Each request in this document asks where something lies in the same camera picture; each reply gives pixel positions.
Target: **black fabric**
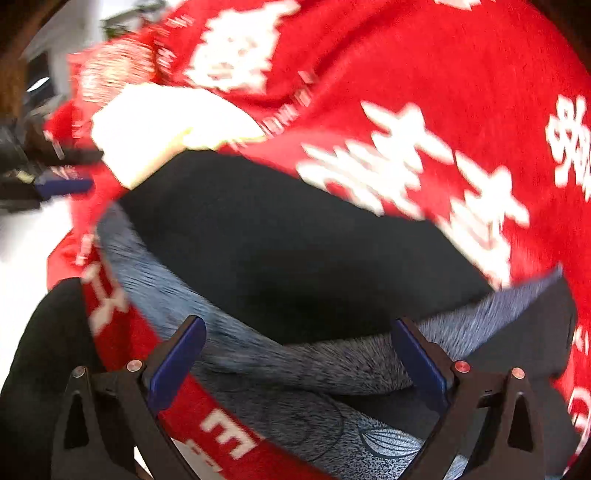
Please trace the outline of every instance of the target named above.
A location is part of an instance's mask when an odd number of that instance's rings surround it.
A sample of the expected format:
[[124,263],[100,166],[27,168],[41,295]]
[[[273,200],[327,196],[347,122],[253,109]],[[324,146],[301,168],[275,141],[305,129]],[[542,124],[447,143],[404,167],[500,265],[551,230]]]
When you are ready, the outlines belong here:
[[[547,475],[561,475],[579,443],[562,396],[550,377],[566,368],[577,312],[563,278],[549,286],[515,321],[501,329],[465,360],[479,371],[524,369],[532,383],[544,429]],[[393,428],[426,439],[439,416],[421,401],[415,388],[388,395],[339,396],[340,401]],[[479,410],[461,454],[469,456],[478,439],[486,410]]]
[[105,371],[85,310],[80,280],[64,280],[41,301],[22,335],[0,394],[1,479],[50,478],[54,426],[72,369]]
[[184,152],[121,205],[193,291],[283,344],[384,333],[491,292],[431,222],[377,217],[243,157]]

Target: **black pants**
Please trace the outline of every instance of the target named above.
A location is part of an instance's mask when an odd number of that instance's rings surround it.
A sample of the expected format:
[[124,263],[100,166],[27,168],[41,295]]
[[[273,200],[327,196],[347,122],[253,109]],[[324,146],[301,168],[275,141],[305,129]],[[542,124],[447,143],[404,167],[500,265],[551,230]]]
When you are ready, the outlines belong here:
[[0,478],[50,478],[54,426],[72,369],[104,371],[88,328],[78,278],[41,301],[0,394]]

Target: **blue gripper pad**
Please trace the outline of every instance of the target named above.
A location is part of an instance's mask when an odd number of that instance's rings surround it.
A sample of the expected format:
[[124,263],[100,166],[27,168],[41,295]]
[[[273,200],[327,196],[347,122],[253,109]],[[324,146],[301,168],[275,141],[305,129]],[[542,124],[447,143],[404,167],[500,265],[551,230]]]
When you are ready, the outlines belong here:
[[72,179],[66,180],[56,178],[35,183],[35,188],[43,200],[49,200],[51,197],[61,197],[73,193],[86,193],[95,185],[92,179]]
[[449,407],[449,382],[426,349],[421,346],[423,343],[426,348],[429,347],[425,337],[416,327],[414,330],[416,332],[413,335],[401,319],[393,320],[392,346],[429,410],[443,414]]
[[169,408],[181,384],[205,345],[203,319],[190,315],[170,340],[158,345],[148,357],[142,381],[148,407],[155,415]]

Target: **metal screw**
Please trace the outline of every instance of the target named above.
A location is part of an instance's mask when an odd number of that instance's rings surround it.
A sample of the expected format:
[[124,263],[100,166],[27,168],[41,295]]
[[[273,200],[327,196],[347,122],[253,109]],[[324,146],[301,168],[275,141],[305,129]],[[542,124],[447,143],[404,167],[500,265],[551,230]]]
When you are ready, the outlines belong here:
[[140,368],[142,368],[141,360],[132,360],[127,364],[127,370],[130,372],[137,372]]
[[470,364],[468,362],[465,362],[464,360],[460,360],[459,362],[456,362],[454,364],[454,367],[461,374],[467,374],[470,371],[470,368],[471,368],[470,367]]
[[515,367],[513,370],[511,370],[511,374],[519,380],[523,380],[525,378],[525,372],[519,367]]
[[72,370],[72,376],[74,378],[80,378],[85,373],[86,373],[86,368],[84,368],[82,366],[76,367],[74,370]]

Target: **leaf pattern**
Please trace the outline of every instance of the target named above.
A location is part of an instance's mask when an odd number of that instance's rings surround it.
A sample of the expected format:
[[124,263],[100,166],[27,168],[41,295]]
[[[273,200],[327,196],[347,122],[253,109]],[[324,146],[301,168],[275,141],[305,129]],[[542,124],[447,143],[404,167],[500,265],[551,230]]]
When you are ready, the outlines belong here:
[[400,430],[389,428],[359,429],[359,437],[365,449],[379,458],[412,458],[422,442]]

